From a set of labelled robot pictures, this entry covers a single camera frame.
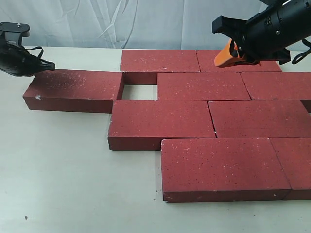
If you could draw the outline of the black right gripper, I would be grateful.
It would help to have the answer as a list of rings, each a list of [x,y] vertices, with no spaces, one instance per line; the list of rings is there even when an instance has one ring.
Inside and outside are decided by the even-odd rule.
[[[279,64],[297,64],[310,54],[310,50],[292,58],[288,46],[301,41],[310,47],[310,0],[265,0],[267,8],[248,20],[219,16],[212,22],[213,34],[230,38],[217,54],[214,64],[218,68],[237,65],[256,65],[262,61]]]

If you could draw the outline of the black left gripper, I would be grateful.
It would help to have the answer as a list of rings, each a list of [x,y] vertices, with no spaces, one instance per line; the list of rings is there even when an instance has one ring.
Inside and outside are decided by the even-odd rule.
[[[0,70],[17,77],[55,71],[55,63],[42,59],[43,48],[26,49],[10,42],[0,42]]]

